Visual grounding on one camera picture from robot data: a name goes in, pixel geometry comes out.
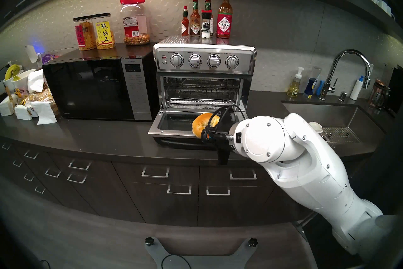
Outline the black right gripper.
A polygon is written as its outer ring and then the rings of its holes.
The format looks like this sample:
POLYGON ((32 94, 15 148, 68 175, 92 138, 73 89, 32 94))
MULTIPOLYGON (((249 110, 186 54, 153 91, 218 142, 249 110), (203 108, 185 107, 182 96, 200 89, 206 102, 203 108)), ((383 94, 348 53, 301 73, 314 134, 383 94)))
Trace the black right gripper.
POLYGON ((233 135, 225 131, 218 131, 216 127, 207 126, 201 132, 201 140, 205 145, 216 149, 218 165, 228 164, 230 153, 235 151, 234 146, 231 144, 233 135))

